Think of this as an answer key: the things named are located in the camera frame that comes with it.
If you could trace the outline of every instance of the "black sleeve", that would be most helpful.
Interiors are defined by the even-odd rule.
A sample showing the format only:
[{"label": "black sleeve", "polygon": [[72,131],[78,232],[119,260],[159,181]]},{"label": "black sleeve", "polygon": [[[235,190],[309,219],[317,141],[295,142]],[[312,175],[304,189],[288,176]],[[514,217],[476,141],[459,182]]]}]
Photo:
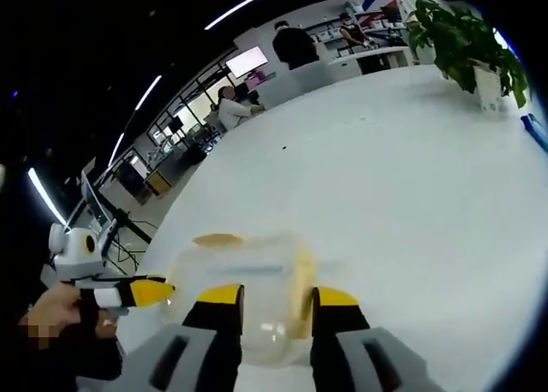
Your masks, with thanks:
[{"label": "black sleeve", "polygon": [[9,384],[17,385],[16,390],[55,390],[56,392],[76,392],[78,390],[75,375],[63,366],[53,347],[40,349],[38,340],[29,337],[27,327],[15,325],[13,334],[4,334],[4,343],[9,344],[6,356],[9,356],[9,370],[6,372]]},{"label": "black sleeve", "polygon": [[286,46],[279,36],[276,36],[274,41],[272,41],[272,48],[274,48],[274,51],[281,62],[288,61]]},{"label": "black sleeve", "polygon": [[70,325],[62,332],[56,352],[76,376],[111,381],[122,373],[116,338],[98,339],[81,324]]}]

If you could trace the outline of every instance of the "white wall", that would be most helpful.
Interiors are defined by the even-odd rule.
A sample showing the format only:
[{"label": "white wall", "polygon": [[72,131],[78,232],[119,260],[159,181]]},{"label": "white wall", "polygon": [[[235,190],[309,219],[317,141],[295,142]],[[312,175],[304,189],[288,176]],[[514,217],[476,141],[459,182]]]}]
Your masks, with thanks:
[{"label": "white wall", "polygon": [[[392,0],[375,0],[367,11],[379,10],[390,1]],[[268,59],[268,63],[260,68],[265,74],[286,71],[286,65],[279,61],[276,52],[274,52],[274,49],[272,48],[272,40],[276,36],[274,25],[278,21],[285,20],[292,27],[308,28],[325,19],[330,20],[337,18],[345,10],[345,5],[348,2],[361,5],[364,0],[327,0],[321,3],[308,5],[302,9],[297,9],[286,15],[277,17],[260,27],[255,27],[246,31],[239,37],[236,37],[234,43],[241,51],[249,50],[258,45]]]}]

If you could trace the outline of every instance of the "blue object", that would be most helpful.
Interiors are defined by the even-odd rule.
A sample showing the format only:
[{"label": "blue object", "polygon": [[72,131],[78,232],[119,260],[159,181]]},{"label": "blue object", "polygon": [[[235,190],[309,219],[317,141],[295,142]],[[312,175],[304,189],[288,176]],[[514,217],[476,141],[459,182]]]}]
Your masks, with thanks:
[{"label": "blue object", "polygon": [[533,114],[523,116],[521,118],[521,122],[523,122],[527,132],[530,133],[542,149],[548,153],[548,131],[546,131],[546,128],[535,118]]}]

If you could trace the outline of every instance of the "monitor screen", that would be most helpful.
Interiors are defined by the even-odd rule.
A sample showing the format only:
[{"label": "monitor screen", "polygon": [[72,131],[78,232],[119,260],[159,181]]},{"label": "monitor screen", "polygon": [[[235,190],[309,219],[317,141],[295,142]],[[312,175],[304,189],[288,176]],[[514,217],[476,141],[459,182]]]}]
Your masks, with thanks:
[{"label": "monitor screen", "polygon": [[251,50],[247,50],[243,54],[228,60],[226,65],[230,68],[232,74],[238,78],[267,62],[268,60],[266,59],[265,54],[263,54],[263,51],[261,51],[259,47],[253,47]]},{"label": "monitor screen", "polygon": [[182,128],[182,122],[180,119],[175,118],[168,124],[168,127],[170,128],[171,133],[174,134]]}]

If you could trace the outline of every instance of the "white flower pot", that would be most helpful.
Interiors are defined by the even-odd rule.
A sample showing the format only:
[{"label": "white flower pot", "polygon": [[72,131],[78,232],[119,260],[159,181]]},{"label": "white flower pot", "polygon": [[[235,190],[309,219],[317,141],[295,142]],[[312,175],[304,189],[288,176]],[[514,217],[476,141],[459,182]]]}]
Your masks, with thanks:
[{"label": "white flower pot", "polygon": [[484,114],[491,119],[500,117],[500,75],[474,66],[474,75],[478,84],[479,103]]}]

